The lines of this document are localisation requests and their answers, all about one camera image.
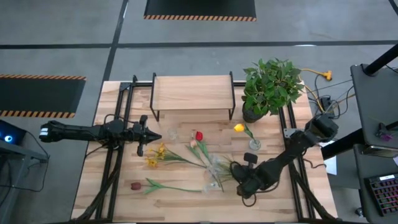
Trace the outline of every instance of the yellow cable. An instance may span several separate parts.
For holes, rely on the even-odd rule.
[[[303,69],[301,69],[301,71],[312,72],[312,73],[315,73],[315,74],[318,74],[318,75],[321,75],[321,76],[325,77],[326,80],[328,80],[328,81],[331,80],[331,71],[330,70],[327,71],[327,72],[317,72],[317,71],[309,69],[309,68],[303,68]]]
[[[320,110],[324,113],[325,110],[323,110],[323,108],[322,108],[322,106],[321,106],[321,103],[319,102],[318,97],[314,94],[314,92],[310,89],[310,87],[308,87],[307,85],[304,85],[304,86],[305,86],[305,88],[313,95],[313,97],[315,98],[315,101],[317,102],[317,104],[318,104]]]

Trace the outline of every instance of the plant pot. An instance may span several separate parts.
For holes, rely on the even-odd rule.
[[[243,113],[243,120],[247,123],[254,123],[260,120],[264,115],[262,114],[255,114],[253,110],[246,110],[243,104],[242,113]]]

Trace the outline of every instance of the green leaves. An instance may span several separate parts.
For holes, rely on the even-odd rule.
[[[278,87],[278,92],[283,97],[287,96],[287,91],[283,87]]]
[[[182,191],[186,191],[186,192],[201,192],[201,190],[187,190],[187,189],[181,189],[181,188],[177,188],[177,187],[168,187],[168,186],[164,186],[154,180],[151,180],[150,178],[146,178],[146,179],[147,179],[148,183],[150,183],[152,185],[152,187],[147,189],[146,191],[144,191],[144,195],[149,194],[158,189],[175,189],[175,190],[182,190]]]
[[[259,104],[257,104],[257,105],[254,107],[254,113],[255,113],[255,114],[260,114],[260,113],[261,113],[261,107],[260,107]]]
[[[248,128],[248,126],[247,126],[246,124],[243,124],[243,125],[244,125],[244,132],[245,132],[250,138],[253,139],[253,133],[250,131],[250,129]]]
[[[187,149],[191,151],[192,154],[194,154],[198,159],[201,160],[200,154],[196,149],[192,148],[191,146],[185,146],[185,147],[187,147]]]
[[[199,149],[203,153],[203,155],[205,155],[205,157],[210,161],[209,152],[207,151],[206,143],[202,143],[200,141],[197,141],[197,144],[198,144]]]
[[[147,179],[147,181],[148,181],[152,186],[163,187],[162,184],[160,184],[160,183],[158,183],[158,182],[156,182],[156,181],[154,181],[154,180],[151,180],[150,178],[146,178],[146,179]]]
[[[262,59],[253,63],[254,68],[245,68],[247,74],[244,89],[245,109],[256,114],[278,114],[278,108],[295,102],[304,86],[300,84],[300,69],[288,60]]]

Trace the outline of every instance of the wooden table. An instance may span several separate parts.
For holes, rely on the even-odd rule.
[[[102,124],[106,114],[114,113],[116,98],[120,82],[105,82],[95,117],[95,124]],[[205,193],[181,192],[170,189],[160,189],[148,195],[143,195],[143,188],[138,191],[130,189],[133,182],[147,184],[146,177],[162,184],[185,189],[202,189],[206,184],[202,168],[189,164],[159,165],[153,169],[147,166],[145,155],[150,148],[157,148],[161,142],[172,151],[187,159],[195,160],[185,145],[196,130],[201,131],[208,144],[210,153],[226,155],[238,162],[243,161],[243,154],[250,152],[249,138],[244,133],[236,133],[233,127],[242,123],[241,96],[243,88],[236,87],[236,112],[232,121],[224,110],[185,110],[164,111],[160,121],[156,122],[149,109],[150,88],[134,89],[134,97],[130,110],[130,119],[138,120],[142,114],[147,114],[147,126],[163,138],[144,148],[144,157],[136,154],[137,144],[127,144],[124,150],[121,174],[116,198],[114,222],[294,222],[297,220],[292,184],[290,183],[288,168],[283,169],[279,187],[267,194],[258,194],[257,203],[253,207],[245,207],[241,197],[236,195],[237,182],[234,180],[224,183],[225,192],[219,190]],[[303,94],[294,105],[295,119],[298,128],[312,118],[306,94]],[[254,124],[248,125],[254,135],[261,140],[262,147],[257,151],[259,163],[276,157],[284,150],[278,116],[265,116]],[[177,128],[177,140],[170,140],[167,130]],[[88,152],[99,146],[90,143]],[[82,214],[100,189],[103,175],[106,150],[99,150],[90,155],[83,166],[78,192],[72,212],[72,218]],[[323,162],[319,148],[313,147],[305,155],[314,164]],[[331,189],[324,167],[311,169],[307,167],[310,188],[326,210],[337,217],[337,212]],[[303,193],[303,209],[306,212]],[[105,198],[104,211],[108,209]]]

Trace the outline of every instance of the dark red tulip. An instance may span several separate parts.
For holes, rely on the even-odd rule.
[[[203,133],[197,131],[196,140],[201,141],[203,139]]]
[[[134,182],[131,184],[131,190],[139,190],[141,189],[141,183],[140,182]]]

